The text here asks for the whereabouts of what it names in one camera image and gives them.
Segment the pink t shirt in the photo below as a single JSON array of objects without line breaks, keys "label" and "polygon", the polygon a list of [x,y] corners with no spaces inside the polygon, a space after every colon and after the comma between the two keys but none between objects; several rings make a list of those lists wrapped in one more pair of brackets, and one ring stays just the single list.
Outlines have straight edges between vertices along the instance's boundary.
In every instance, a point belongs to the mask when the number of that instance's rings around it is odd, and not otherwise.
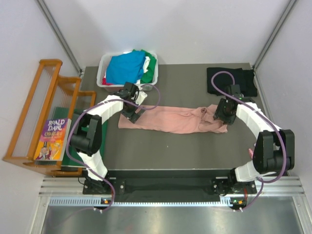
[{"label": "pink t shirt", "polygon": [[216,105],[198,108],[158,106],[145,111],[135,123],[121,115],[120,129],[155,130],[174,134],[192,134],[212,132],[227,133],[227,124],[214,119]]}]

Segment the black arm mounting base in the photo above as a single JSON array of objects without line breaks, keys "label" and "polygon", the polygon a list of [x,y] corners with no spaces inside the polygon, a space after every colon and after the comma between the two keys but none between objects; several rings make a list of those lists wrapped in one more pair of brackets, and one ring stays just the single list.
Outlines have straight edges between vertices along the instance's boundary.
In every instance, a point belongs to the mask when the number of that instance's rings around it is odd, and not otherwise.
[{"label": "black arm mounting base", "polygon": [[110,170],[116,195],[136,191],[196,191],[204,195],[254,195],[255,182],[237,182],[233,170]]}]

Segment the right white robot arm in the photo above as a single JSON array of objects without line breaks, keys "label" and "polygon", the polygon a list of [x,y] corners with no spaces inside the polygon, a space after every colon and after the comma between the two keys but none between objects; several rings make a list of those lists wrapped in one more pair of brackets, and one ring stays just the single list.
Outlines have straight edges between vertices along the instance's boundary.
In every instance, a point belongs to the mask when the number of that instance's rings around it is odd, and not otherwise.
[{"label": "right white robot arm", "polygon": [[284,174],[294,168],[295,135],[273,124],[250,97],[244,97],[239,85],[225,88],[226,97],[217,106],[214,119],[232,125],[243,121],[256,137],[251,161],[230,170],[228,189],[239,193],[246,183],[270,174]]}]

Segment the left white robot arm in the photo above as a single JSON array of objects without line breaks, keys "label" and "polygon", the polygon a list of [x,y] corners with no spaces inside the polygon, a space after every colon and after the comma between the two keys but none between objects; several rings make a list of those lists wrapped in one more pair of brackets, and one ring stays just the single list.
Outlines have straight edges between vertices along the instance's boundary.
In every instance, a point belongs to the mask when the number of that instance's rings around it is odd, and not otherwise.
[{"label": "left white robot arm", "polygon": [[88,178],[94,182],[93,186],[99,193],[108,192],[111,186],[110,180],[105,178],[108,169],[104,166],[100,153],[102,126],[119,112],[135,123],[144,112],[138,109],[146,97],[147,94],[141,87],[127,82],[123,88],[111,92],[95,106],[73,115],[66,155],[87,169]]}]

